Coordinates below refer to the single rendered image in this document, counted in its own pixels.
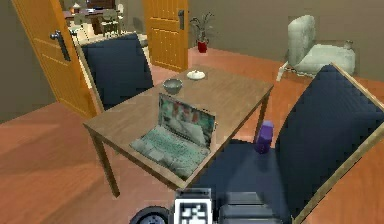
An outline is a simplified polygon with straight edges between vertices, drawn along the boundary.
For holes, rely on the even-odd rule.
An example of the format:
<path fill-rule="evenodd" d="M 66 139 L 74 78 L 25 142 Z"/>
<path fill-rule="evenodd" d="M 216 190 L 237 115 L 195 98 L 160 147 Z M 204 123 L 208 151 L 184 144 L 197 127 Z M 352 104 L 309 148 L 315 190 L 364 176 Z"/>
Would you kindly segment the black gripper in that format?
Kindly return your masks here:
<path fill-rule="evenodd" d="M 138 211 L 129 224 L 168 224 L 169 210 L 162 206 L 148 206 Z"/>

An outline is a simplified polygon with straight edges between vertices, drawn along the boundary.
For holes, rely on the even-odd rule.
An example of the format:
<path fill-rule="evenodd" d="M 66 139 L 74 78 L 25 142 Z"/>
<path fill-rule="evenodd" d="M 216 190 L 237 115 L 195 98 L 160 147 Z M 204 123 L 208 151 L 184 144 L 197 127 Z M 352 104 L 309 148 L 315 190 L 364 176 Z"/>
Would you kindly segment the gray laptop with green backlight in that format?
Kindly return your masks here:
<path fill-rule="evenodd" d="M 158 124 L 130 146 L 187 180 L 210 154 L 215 116 L 159 94 Z"/>

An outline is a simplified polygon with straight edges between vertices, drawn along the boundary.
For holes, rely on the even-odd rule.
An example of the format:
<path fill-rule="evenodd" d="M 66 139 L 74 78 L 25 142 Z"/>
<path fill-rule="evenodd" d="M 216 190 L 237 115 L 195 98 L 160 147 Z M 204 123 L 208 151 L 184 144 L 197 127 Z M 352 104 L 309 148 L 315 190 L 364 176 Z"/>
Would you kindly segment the gray bowl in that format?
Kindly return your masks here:
<path fill-rule="evenodd" d="M 178 94 L 183 87 L 183 82 L 176 78 L 167 79 L 163 82 L 163 88 L 169 94 Z"/>

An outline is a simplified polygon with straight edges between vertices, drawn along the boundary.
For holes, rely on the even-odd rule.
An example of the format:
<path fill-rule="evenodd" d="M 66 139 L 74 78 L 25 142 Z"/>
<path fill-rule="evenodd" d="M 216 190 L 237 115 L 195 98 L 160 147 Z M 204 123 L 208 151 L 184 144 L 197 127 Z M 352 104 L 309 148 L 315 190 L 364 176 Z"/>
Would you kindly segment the brown wooden table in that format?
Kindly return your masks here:
<path fill-rule="evenodd" d="M 194 68 L 204 72 L 206 77 L 193 81 L 187 78 L 186 72 L 178 74 L 176 77 L 183 81 L 183 87 L 175 98 L 214 115 L 217 125 L 210 154 L 188 179 L 179 178 L 130 147 L 133 140 L 156 125 L 159 95 L 165 91 L 162 85 L 158 84 L 84 123 L 114 196 L 119 196 L 120 192 L 104 149 L 106 145 L 176 190 L 189 187 L 198 180 L 255 110 L 260 111 L 260 119 L 264 118 L 273 88 L 271 83 L 200 65 Z"/>

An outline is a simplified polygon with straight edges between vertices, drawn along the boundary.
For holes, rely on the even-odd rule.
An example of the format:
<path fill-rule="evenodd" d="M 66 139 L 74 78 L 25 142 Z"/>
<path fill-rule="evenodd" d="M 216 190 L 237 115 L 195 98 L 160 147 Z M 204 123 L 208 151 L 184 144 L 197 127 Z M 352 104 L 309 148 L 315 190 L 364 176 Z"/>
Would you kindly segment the purple bottle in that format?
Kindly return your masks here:
<path fill-rule="evenodd" d="M 270 150 L 273 138 L 274 125 L 271 121 L 262 122 L 261 128 L 255 141 L 255 150 L 259 154 L 265 154 Z"/>

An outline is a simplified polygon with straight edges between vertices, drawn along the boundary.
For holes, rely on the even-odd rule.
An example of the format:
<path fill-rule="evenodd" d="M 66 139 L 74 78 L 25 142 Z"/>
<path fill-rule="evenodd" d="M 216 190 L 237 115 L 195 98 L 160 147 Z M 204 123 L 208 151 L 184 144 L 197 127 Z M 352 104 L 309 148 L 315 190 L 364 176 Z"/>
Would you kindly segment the white plate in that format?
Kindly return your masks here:
<path fill-rule="evenodd" d="M 205 78 L 205 73 L 202 71 L 193 70 L 187 73 L 187 77 L 191 80 L 201 80 Z"/>

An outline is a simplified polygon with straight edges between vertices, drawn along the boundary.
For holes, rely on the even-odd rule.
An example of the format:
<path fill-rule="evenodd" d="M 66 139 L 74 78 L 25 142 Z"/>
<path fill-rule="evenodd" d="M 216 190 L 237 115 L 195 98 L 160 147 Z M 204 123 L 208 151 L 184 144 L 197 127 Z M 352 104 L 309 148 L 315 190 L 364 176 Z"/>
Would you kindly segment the dark blue wooden chair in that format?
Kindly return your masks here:
<path fill-rule="evenodd" d="M 301 224 L 337 181 L 384 136 L 384 104 L 335 65 L 324 66 L 259 154 L 233 140 L 200 176 L 214 199 L 256 192 L 283 224 Z"/>
<path fill-rule="evenodd" d="M 97 113 L 152 88 L 153 78 L 136 33 L 76 46 Z"/>

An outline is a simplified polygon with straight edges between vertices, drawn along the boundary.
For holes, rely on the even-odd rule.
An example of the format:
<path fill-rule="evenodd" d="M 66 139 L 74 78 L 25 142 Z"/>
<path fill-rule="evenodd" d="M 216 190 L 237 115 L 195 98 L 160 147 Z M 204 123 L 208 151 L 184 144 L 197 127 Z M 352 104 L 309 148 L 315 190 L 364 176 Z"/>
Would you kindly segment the orange wooden door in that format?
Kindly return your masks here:
<path fill-rule="evenodd" d="M 97 112 L 59 1 L 11 2 L 57 101 L 83 117 L 94 117 Z M 62 33 L 70 61 L 64 59 L 58 41 L 50 38 L 56 30 Z"/>
<path fill-rule="evenodd" d="M 188 68 L 188 0 L 142 0 L 150 61 L 176 72 Z M 184 10 L 184 30 L 178 11 Z"/>

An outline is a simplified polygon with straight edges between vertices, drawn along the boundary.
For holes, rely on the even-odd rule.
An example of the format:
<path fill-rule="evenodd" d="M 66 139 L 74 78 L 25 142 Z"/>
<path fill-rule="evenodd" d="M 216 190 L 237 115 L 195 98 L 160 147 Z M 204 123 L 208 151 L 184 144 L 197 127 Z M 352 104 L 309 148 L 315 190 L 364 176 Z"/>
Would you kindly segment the house plant in red pot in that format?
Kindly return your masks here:
<path fill-rule="evenodd" d="M 213 17 L 211 12 L 204 14 L 201 18 L 192 17 L 190 24 L 193 25 L 197 30 L 196 44 L 200 53 L 206 53 L 208 49 L 209 39 L 206 35 L 206 30 L 210 29 L 208 21 Z"/>

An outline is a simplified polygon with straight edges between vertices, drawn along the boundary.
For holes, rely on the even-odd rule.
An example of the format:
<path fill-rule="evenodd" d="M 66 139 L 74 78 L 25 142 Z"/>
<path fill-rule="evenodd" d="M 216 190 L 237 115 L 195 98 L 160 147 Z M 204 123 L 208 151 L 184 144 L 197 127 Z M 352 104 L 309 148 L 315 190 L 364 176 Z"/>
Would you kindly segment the dark wooden dining table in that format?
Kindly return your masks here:
<path fill-rule="evenodd" d="M 102 34 L 105 34 L 109 27 L 121 34 L 118 12 L 114 9 L 72 9 L 71 11 L 64 11 L 64 17 L 67 21 L 68 30 L 72 35 L 76 35 L 78 31 L 83 30 L 83 24 L 92 19 L 97 21 Z"/>

